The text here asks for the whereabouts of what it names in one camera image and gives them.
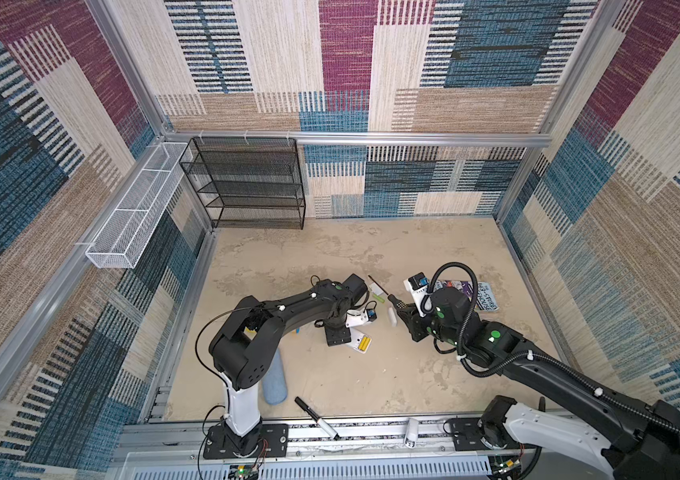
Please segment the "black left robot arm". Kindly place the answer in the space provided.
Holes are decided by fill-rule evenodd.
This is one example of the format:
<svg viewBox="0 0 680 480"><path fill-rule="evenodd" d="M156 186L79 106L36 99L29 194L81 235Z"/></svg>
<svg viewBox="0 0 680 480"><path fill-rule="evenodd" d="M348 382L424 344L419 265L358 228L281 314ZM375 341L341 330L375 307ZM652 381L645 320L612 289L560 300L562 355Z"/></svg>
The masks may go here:
<svg viewBox="0 0 680 480"><path fill-rule="evenodd" d="M303 292L281 300L260 301L247 296L232 311L208 347L213 366L226 388L224 438L238 454L260 444L262 416L258 384L269 370L282 337L309 323L325 332L329 346L349 344L347 317L363 315L369 299L365 281L350 275L343 282L320 279Z"/></svg>

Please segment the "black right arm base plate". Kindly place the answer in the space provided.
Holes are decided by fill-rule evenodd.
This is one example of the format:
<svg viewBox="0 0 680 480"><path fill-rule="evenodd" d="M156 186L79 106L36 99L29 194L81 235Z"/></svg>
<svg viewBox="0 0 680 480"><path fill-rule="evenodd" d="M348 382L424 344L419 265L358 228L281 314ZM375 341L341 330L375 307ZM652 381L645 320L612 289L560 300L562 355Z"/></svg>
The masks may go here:
<svg viewBox="0 0 680 480"><path fill-rule="evenodd" d="M480 417L452 417L442 424L456 451L521 450L502 425L487 424Z"/></svg>

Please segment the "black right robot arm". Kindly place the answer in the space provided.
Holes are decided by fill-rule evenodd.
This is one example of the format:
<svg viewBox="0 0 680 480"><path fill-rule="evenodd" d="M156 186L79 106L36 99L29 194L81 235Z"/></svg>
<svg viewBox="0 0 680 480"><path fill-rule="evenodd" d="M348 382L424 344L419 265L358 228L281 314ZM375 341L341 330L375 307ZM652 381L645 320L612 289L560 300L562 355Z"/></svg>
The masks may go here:
<svg viewBox="0 0 680 480"><path fill-rule="evenodd" d="M498 395L480 422L488 445L535 445L614 479L680 479L680 412L675 407L664 401L648 405L584 376L518 331L481 319L454 288L438 290L430 300L434 305L428 313L414 303L393 302L414 341L430 336L448 343L473 376L504 376L570 414L544 413Z"/></svg>

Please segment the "white battery cover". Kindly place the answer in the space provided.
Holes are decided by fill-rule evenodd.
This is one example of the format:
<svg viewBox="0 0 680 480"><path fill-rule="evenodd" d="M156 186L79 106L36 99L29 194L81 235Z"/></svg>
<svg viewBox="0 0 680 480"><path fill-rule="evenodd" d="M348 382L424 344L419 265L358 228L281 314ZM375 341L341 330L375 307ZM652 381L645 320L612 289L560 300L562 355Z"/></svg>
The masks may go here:
<svg viewBox="0 0 680 480"><path fill-rule="evenodd" d="M374 295L380 298L385 299L387 297L387 294L383 291L383 289L374 282L370 284L370 289Z"/></svg>
<svg viewBox="0 0 680 480"><path fill-rule="evenodd" d="M388 319L390 321L391 326L396 327L397 323L398 323L398 317L397 317L397 314L395 312L395 309L393 307L389 306L388 309L387 309L387 315L388 315Z"/></svg>

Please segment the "black yellow screwdriver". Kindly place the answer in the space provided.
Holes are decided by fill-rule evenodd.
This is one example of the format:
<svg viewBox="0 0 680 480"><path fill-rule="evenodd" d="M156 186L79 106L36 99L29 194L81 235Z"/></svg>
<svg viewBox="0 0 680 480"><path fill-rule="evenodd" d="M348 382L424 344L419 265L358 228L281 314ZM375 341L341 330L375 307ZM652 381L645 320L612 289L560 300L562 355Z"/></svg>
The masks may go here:
<svg viewBox="0 0 680 480"><path fill-rule="evenodd" d="M383 295L394 310L398 311L406 307L404 302L402 302L395 295L390 294L379 281L374 279L371 275L369 275L368 278L374 286L374 292L379 292L381 295Z"/></svg>

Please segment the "white air conditioner remote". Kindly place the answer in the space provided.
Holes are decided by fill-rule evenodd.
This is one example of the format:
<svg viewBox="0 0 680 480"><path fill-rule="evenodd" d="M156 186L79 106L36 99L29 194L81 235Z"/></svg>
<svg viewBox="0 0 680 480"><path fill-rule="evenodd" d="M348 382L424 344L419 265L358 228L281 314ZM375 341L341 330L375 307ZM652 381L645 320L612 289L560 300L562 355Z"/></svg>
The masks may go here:
<svg viewBox="0 0 680 480"><path fill-rule="evenodd" d="M366 353L371 345L371 338L363 332L351 330L351 339L347 346L359 353Z"/></svg>

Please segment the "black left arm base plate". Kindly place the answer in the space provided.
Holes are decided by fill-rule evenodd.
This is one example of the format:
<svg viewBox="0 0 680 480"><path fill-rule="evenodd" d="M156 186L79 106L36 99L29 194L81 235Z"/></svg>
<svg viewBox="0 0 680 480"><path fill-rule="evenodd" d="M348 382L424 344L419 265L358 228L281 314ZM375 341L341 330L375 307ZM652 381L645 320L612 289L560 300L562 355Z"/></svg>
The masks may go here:
<svg viewBox="0 0 680 480"><path fill-rule="evenodd" d="M266 458L284 458L287 455L288 440L289 426L286 423L260 422L244 436L236 435L223 423L209 429L201 456L204 460L234 457L254 459L265 452Z"/></svg>

